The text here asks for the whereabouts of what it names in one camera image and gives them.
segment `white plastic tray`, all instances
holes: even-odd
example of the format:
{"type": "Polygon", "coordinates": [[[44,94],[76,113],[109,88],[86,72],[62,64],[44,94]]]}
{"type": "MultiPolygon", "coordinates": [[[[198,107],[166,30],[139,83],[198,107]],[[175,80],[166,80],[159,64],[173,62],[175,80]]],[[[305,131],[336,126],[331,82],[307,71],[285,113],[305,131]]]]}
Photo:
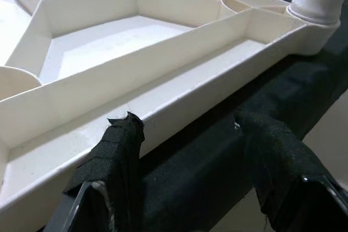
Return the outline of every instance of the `white plastic tray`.
{"type": "Polygon", "coordinates": [[[137,114],[144,155],[287,54],[313,52],[304,39],[323,29],[287,4],[0,0],[0,231],[47,222],[107,118],[137,114]]]}

